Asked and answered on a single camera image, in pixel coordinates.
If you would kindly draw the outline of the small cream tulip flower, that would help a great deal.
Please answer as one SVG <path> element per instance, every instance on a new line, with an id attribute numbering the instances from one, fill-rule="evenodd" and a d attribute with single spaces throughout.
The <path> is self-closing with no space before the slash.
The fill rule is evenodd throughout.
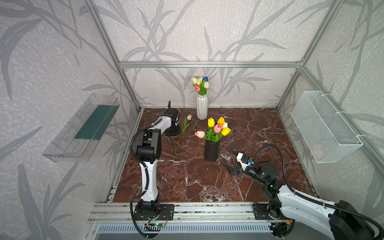
<path id="1" fill-rule="evenodd" d="M 192 120 L 192 116 L 191 115 L 188 115 L 185 120 L 184 120 L 184 126 L 183 126 L 183 129 L 181 131 L 181 135 L 179 137 L 178 140 L 175 140 L 174 141 L 174 153 L 175 153 L 175 156 L 178 155 L 178 148 L 180 146 L 180 143 L 181 143 L 181 140 L 182 140 L 182 137 L 184 135 L 184 133 L 186 132 L 186 130 L 188 129 L 188 127 L 190 126 L 190 121 Z"/>

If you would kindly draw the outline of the black cylindrical vase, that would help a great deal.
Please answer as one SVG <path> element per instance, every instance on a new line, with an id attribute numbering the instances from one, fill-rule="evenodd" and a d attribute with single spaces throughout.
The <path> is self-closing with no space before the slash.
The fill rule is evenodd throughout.
<path id="1" fill-rule="evenodd" d="M 212 143 L 209 140 L 205 142 L 204 159 L 208 162 L 215 162 L 219 157 L 220 142 Z"/>

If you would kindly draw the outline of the bundle of tulips with band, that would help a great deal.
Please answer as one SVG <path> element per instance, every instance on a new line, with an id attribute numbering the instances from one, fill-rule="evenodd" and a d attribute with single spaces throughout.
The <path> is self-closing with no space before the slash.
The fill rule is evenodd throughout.
<path id="1" fill-rule="evenodd" d="M 209 140 L 212 143 L 217 142 L 217 135 L 220 133 L 223 129 L 223 124 L 226 123 L 224 117 L 220 117 L 217 121 L 215 121 L 213 118 L 208 119 L 208 131 L 197 131 L 195 132 L 195 135 L 200 139 L 206 139 Z"/>

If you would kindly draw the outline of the white ribbed ceramic vase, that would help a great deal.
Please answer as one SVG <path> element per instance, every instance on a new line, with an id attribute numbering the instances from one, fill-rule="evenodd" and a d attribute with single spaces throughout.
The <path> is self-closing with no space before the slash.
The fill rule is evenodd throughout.
<path id="1" fill-rule="evenodd" d="M 197 117 L 199 120 L 205 120 L 208 116 L 208 96 L 198 95 L 197 97 Z"/>

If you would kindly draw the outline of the white tulip flower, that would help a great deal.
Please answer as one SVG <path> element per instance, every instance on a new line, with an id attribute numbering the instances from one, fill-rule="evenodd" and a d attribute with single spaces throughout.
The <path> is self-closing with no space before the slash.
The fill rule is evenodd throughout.
<path id="1" fill-rule="evenodd" d="M 204 95 L 206 95 L 207 94 L 207 89 L 209 88 L 209 82 L 207 82 L 207 81 L 205 81 L 204 82 Z"/>

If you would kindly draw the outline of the bright yellow tulip flower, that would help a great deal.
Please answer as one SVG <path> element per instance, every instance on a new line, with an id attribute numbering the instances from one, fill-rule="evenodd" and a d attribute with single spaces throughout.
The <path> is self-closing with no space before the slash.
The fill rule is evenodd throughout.
<path id="1" fill-rule="evenodd" d="M 217 141 L 219 141 L 222 137 L 227 136 L 231 132 L 230 128 L 224 128 L 220 133 L 217 135 Z"/>

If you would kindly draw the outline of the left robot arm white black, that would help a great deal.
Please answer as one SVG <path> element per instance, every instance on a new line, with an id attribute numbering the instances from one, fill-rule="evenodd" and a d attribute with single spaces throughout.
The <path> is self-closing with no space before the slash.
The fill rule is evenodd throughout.
<path id="1" fill-rule="evenodd" d="M 142 193 L 137 212 L 160 213 L 159 192 L 157 188 L 157 164 L 162 153 L 162 135 L 175 137 L 181 132 L 180 111 L 168 102 L 166 111 L 151 125 L 139 129 L 131 139 L 130 154 L 140 164 L 142 171 Z"/>

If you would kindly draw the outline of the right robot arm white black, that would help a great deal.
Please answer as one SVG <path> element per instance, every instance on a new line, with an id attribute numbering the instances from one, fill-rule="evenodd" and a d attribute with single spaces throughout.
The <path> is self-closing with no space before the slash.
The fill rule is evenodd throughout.
<path id="1" fill-rule="evenodd" d="M 275 165 L 268 161 L 256 162 L 256 158 L 267 147 L 262 146 L 253 158 L 242 151 L 232 150 L 238 166 L 224 165 L 232 175 L 245 174 L 263 185 L 262 193 L 269 199 L 267 211 L 273 219 L 280 216 L 302 222 L 308 227 L 328 236 L 332 240 L 382 240 L 384 228 L 375 220 L 358 213 L 345 201 L 334 203 L 318 199 L 292 188 L 287 180 L 278 180 Z"/>

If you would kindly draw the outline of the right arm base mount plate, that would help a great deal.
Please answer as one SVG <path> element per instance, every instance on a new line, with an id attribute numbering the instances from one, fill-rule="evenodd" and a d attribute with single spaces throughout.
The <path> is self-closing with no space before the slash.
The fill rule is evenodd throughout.
<path id="1" fill-rule="evenodd" d="M 274 208 L 270 208 L 268 203 L 258 203 L 254 202 L 252 204 L 252 209 L 254 213 L 255 220 L 265 220 L 265 221 L 281 221 L 286 222 L 288 219 L 283 216 L 283 214 Z"/>

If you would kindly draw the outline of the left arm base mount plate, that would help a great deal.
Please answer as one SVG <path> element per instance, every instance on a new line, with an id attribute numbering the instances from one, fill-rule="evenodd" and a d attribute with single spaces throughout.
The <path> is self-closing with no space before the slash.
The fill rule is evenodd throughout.
<path id="1" fill-rule="evenodd" d="M 154 207 L 135 207 L 133 219 L 136 221 L 144 221 L 155 218 L 156 220 L 169 221 L 173 220 L 175 213 L 175 205 L 160 204 Z"/>

